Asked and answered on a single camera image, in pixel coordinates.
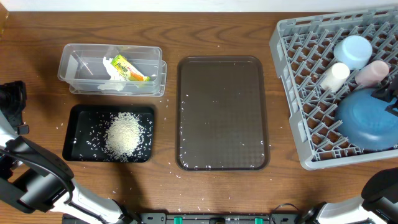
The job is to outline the pink cup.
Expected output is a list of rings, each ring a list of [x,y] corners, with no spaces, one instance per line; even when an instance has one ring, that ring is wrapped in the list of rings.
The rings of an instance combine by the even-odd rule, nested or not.
[[[382,60],[376,60],[362,68],[355,76],[355,81],[363,87],[374,86],[381,82],[388,73],[388,64]]]

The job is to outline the dark blue plate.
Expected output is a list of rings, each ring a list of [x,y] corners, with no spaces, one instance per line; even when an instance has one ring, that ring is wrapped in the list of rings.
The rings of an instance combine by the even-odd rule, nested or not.
[[[372,96],[372,88],[350,93],[338,104],[335,120],[338,132],[360,148],[380,151],[397,145],[397,116],[386,108],[388,103]]]

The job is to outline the light blue bowl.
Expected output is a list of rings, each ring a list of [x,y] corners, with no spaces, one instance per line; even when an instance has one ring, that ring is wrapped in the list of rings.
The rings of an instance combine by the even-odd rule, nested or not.
[[[368,64],[372,52],[372,45],[367,39],[351,35],[335,45],[333,55],[350,70],[360,70]]]

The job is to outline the cream white cup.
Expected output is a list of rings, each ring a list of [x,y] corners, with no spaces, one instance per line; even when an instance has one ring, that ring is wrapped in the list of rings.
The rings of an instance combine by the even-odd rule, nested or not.
[[[337,92],[345,83],[350,75],[350,69],[347,65],[341,62],[334,63],[325,73],[324,79],[320,86],[324,90],[331,90]]]

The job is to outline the white tissue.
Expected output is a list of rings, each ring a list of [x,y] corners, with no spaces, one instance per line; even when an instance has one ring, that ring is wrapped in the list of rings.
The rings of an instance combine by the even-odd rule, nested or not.
[[[105,90],[115,90],[121,91],[126,86],[127,80],[119,74],[116,68],[111,64],[112,58],[103,57],[103,65],[106,69],[106,72],[110,76],[108,81],[105,81],[104,84],[99,85],[97,89],[105,91]]]

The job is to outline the green yellow snack wrapper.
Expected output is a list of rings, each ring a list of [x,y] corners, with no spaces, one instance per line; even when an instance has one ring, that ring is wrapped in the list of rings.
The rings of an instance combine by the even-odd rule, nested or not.
[[[111,61],[111,65],[118,71],[120,76],[129,81],[148,82],[150,77],[143,75],[122,55],[117,55]]]

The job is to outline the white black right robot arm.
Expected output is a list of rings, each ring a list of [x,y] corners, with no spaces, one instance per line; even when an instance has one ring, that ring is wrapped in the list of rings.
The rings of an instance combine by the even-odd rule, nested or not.
[[[338,132],[355,146],[376,151],[397,145],[397,79],[348,95],[335,119]],[[397,223],[397,169],[372,176],[358,197],[313,207],[297,223]]]

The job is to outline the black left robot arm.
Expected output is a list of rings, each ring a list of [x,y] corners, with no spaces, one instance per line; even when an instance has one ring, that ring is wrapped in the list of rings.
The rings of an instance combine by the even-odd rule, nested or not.
[[[56,154],[24,137],[22,81],[1,85],[1,201],[24,213],[60,212],[86,223],[141,223],[114,200],[78,185]]]

